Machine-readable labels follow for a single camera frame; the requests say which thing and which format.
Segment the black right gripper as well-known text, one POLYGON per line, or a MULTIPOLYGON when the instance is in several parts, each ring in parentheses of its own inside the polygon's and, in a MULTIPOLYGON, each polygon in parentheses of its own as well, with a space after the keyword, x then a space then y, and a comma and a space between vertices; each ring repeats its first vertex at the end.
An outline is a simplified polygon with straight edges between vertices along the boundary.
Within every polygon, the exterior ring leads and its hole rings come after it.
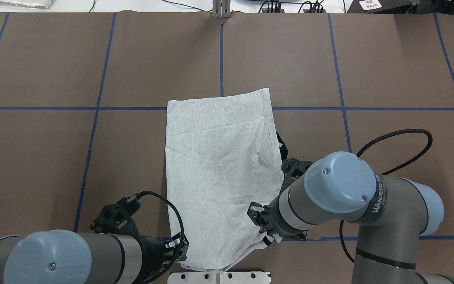
POLYGON ((300 230, 289 225, 280 212, 279 201, 285 189, 290 187, 305 171, 313 164, 311 161, 301 161, 295 158, 283 161, 281 169, 284 179, 279 195, 268 205, 261 205, 251 202, 247 210, 254 225, 259 227, 259 233, 267 233, 275 237, 279 235, 290 239, 304 241, 307 237, 307 230, 300 230))

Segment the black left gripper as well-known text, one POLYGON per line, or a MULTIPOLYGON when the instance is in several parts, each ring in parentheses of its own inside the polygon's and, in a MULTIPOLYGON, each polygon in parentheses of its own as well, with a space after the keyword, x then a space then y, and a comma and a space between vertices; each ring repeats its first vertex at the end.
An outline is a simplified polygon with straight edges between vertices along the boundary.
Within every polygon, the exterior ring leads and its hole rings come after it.
POLYGON ((172 202, 156 192, 138 192, 104 206, 92 221, 90 230, 96 234, 108 234, 117 241, 121 250, 117 284, 149 284, 164 275, 174 263, 187 259, 189 242, 184 235, 182 217, 172 202), (144 196, 158 198, 175 213, 179 231, 170 240, 159 241, 140 234, 133 215, 141 208, 139 200, 144 196))

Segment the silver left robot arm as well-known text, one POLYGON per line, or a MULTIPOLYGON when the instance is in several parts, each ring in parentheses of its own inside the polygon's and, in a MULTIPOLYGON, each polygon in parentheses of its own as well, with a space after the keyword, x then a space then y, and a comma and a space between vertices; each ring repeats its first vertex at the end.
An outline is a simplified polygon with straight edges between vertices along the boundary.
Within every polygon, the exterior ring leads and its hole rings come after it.
POLYGON ((92 233, 68 230, 0 237, 0 284, 149 284, 186 259, 189 242, 175 206, 144 191, 102 208, 92 233), (140 234, 133 215, 140 198, 154 196, 179 222, 169 240, 140 234))

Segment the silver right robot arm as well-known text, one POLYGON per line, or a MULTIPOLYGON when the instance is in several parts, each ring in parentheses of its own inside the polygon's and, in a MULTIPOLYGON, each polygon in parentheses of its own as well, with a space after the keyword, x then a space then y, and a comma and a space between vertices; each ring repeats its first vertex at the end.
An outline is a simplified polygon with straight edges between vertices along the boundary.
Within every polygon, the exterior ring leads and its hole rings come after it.
POLYGON ((316 162, 287 159, 280 193, 247 210, 260 233, 305 240, 330 220, 359 225, 353 284, 454 284, 454 277, 416 271, 419 238, 444 218, 434 189, 374 172, 353 153, 338 151, 316 162))

